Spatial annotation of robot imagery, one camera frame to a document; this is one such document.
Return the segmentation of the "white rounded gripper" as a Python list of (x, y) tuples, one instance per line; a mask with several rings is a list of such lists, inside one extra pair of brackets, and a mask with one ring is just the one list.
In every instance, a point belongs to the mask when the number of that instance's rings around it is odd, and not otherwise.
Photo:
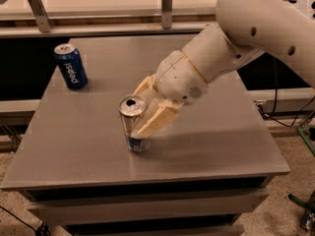
[(150, 104), (144, 116), (136, 122), (134, 137), (148, 138), (172, 123), (178, 117), (183, 102), (193, 104), (207, 92), (207, 87), (207, 82), (185, 55), (179, 50), (172, 51), (159, 63), (156, 75), (145, 77), (134, 91), (144, 99), (154, 99), (158, 97), (158, 92), (169, 98), (161, 102), (154, 100)]

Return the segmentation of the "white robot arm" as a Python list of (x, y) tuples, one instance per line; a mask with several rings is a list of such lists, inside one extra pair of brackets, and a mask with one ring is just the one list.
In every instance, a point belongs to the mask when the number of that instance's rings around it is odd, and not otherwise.
[(315, 22), (286, 0), (218, 0), (214, 25), (171, 52), (135, 94), (147, 110), (131, 132), (144, 139), (167, 126), (220, 76), (268, 53), (315, 86)]

